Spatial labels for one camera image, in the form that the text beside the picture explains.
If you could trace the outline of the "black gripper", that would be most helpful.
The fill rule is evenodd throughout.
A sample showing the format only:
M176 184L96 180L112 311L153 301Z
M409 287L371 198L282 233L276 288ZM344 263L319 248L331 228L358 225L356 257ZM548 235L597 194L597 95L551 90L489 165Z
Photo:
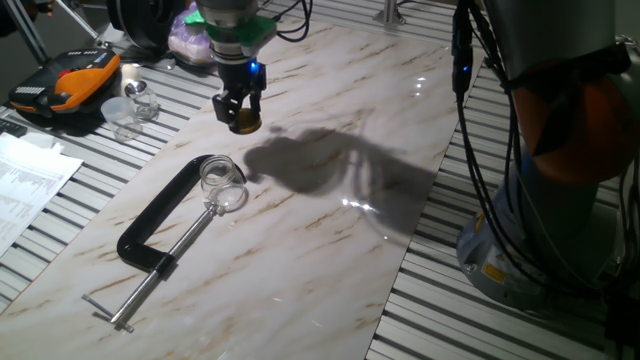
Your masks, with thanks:
M260 117L261 95L266 89L266 66L256 59L239 64L219 63L218 74L223 82L223 90L212 98L216 117L230 131L238 131L239 102L235 98L249 95L251 113Z

